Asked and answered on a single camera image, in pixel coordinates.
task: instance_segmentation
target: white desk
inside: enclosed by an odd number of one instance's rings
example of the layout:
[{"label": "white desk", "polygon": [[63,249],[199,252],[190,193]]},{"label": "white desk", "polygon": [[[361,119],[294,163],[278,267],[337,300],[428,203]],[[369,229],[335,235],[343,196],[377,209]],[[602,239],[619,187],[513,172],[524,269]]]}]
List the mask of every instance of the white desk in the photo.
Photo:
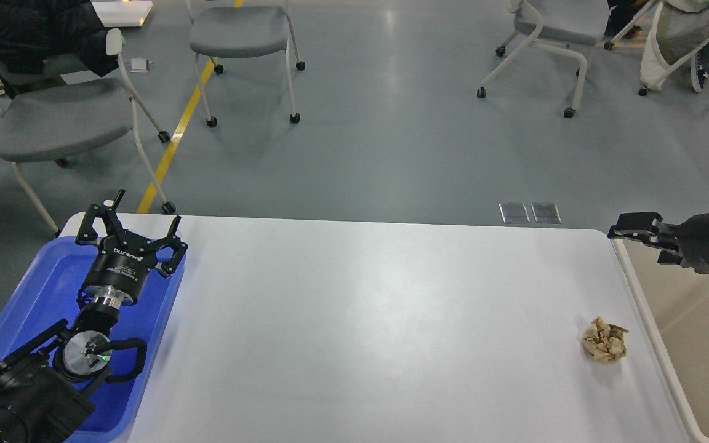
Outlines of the white desk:
[{"label": "white desk", "polygon": [[[171,217],[121,220],[157,237]],[[602,233],[208,217],[180,232],[185,277],[119,441],[689,441]],[[630,330],[618,364],[580,345],[597,315]]]},{"label": "white desk", "polygon": [[152,10],[152,2],[92,2],[106,28],[138,28],[144,25]]}]

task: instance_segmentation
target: metal floor plate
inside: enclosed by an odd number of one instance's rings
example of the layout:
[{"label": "metal floor plate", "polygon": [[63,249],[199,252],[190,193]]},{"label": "metal floor plate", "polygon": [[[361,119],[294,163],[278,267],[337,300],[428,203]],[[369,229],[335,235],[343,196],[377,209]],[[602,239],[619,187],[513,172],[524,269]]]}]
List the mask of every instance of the metal floor plate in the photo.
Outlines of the metal floor plate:
[{"label": "metal floor plate", "polygon": [[538,223],[562,223],[557,204],[532,204],[532,213]]},{"label": "metal floor plate", "polygon": [[506,223],[529,223],[524,204],[500,204],[500,213]]}]

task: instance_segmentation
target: black jacket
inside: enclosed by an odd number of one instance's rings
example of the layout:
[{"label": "black jacket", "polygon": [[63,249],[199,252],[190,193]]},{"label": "black jacket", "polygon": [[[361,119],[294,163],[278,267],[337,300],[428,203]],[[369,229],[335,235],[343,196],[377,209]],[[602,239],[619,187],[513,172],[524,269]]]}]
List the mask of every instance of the black jacket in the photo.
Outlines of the black jacket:
[{"label": "black jacket", "polygon": [[9,71],[39,74],[48,55],[66,53],[99,76],[116,68],[90,0],[0,0],[0,60]]}]

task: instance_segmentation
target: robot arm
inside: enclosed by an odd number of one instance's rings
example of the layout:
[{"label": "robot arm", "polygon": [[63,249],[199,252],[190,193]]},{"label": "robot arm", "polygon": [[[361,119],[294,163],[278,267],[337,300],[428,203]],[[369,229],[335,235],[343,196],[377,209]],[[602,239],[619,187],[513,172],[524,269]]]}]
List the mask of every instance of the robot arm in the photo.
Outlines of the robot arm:
[{"label": "robot arm", "polygon": [[655,212],[620,214],[608,238],[625,238],[660,249],[658,263],[692,267],[709,274],[709,213],[669,225]]},{"label": "robot arm", "polygon": [[[111,330],[120,308],[138,302],[150,270],[169,277],[188,244],[177,236],[179,217],[166,237],[155,241],[124,229],[116,218],[123,194],[120,190],[111,207],[90,205],[76,236],[77,244],[96,245],[98,254],[79,289],[76,301],[81,312],[73,325],[59,320],[0,362],[0,443],[67,440],[95,411],[89,396],[102,383],[132,380],[144,368],[146,342],[110,340]],[[104,238],[92,225],[96,218],[106,227]],[[173,253],[158,261],[162,249]],[[130,348],[136,350],[135,367],[125,375],[111,375],[113,351]],[[83,385],[76,389],[75,384]]]}]

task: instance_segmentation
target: caster wheel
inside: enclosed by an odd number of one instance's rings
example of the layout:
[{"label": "caster wheel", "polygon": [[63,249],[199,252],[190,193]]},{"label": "caster wheel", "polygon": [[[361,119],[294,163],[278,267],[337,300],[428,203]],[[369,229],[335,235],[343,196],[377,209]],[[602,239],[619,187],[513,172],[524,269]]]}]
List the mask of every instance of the caster wheel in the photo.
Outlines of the caster wheel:
[{"label": "caster wheel", "polygon": [[165,204],[160,205],[160,208],[163,210],[164,214],[174,214],[177,212],[177,207],[175,207],[172,202],[165,202]]}]

